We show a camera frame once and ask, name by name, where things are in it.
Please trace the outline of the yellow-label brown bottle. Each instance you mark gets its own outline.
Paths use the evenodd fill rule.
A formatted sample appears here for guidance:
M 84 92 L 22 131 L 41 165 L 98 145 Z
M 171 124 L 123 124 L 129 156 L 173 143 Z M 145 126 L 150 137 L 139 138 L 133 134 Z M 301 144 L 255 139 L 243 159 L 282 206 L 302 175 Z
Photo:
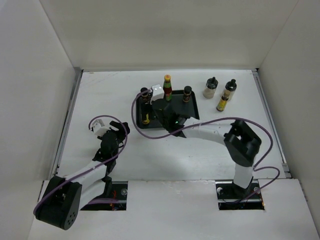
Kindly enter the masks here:
M 227 102 L 229 100 L 230 91 L 225 91 L 223 95 L 221 96 L 219 103 L 216 106 L 216 110 L 219 112 L 223 112 L 226 108 Z
M 141 122 L 143 125 L 148 125 L 150 123 L 150 119 L 149 119 L 149 113 L 142 113 L 141 114 Z

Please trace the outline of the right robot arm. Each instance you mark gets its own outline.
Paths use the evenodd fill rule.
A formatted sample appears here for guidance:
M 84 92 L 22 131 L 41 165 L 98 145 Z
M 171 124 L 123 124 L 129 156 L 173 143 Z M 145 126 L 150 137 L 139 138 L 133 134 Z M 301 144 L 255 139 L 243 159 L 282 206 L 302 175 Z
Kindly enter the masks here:
M 204 124 L 199 119 L 175 112 L 164 99 L 153 101 L 151 106 L 162 127 L 173 136 L 202 139 L 225 146 L 235 162 L 231 189 L 233 194 L 243 198 L 250 192 L 253 164 L 262 140 L 245 121 L 235 120 L 229 125 Z

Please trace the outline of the red sauce bottle yellow cap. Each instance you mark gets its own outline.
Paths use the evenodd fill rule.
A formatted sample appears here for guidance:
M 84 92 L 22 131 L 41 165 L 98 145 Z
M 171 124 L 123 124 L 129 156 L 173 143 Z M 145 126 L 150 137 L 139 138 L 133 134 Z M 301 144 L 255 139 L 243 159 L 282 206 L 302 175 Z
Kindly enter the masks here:
M 171 76 L 169 74 L 166 74 L 164 76 L 163 90 L 164 90 L 165 100 L 170 102 L 172 100 L 173 90 L 172 90 Z

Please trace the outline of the small spice jar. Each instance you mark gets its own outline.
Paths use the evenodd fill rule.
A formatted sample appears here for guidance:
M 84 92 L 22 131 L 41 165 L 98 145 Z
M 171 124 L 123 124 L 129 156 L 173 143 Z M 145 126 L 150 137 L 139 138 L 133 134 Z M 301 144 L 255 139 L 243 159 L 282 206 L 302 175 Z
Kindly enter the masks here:
M 142 87 L 140 89 L 141 96 L 140 96 L 140 102 L 142 104 L 149 104 L 152 96 L 152 92 L 147 87 Z
M 185 86 L 183 89 L 183 97 L 182 97 L 182 101 L 184 103 L 188 103 L 190 101 L 191 93 L 192 93 L 192 87 L 189 85 Z

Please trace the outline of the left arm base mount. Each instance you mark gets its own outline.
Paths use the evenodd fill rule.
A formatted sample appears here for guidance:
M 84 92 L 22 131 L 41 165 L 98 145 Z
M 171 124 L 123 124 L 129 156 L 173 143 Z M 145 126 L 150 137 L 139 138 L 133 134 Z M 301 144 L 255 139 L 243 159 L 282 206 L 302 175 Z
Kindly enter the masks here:
M 104 191 L 93 198 L 82 211 L 125 211 L 127 209 L 128 182 L 113 181 L 110 176 L 102 180 Z

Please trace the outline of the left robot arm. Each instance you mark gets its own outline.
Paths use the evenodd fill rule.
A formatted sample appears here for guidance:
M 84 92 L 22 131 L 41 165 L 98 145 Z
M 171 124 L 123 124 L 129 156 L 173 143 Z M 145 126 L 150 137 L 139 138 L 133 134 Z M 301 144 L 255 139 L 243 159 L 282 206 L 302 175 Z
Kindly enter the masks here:
M 127 122 L 111 121 L 106 127 L 101 119 L 91 122 L 91 131 L 100 140 L 92 161 L 81 170 L 61 177 L 52 177 L 33 214 L 41 222 L 68 230 L 79 211 L 112 195 L 112 179 L 117 158 L 130 133 Z

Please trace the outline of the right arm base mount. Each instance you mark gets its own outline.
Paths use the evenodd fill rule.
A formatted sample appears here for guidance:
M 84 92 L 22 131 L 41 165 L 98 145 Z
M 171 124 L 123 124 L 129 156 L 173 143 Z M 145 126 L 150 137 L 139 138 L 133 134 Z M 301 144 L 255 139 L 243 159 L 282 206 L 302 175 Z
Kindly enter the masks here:
M 264 210 L 265 204 L 257 180 L 242 189 L 232 181 L 215 182 L 218 208 L 221 211 Z

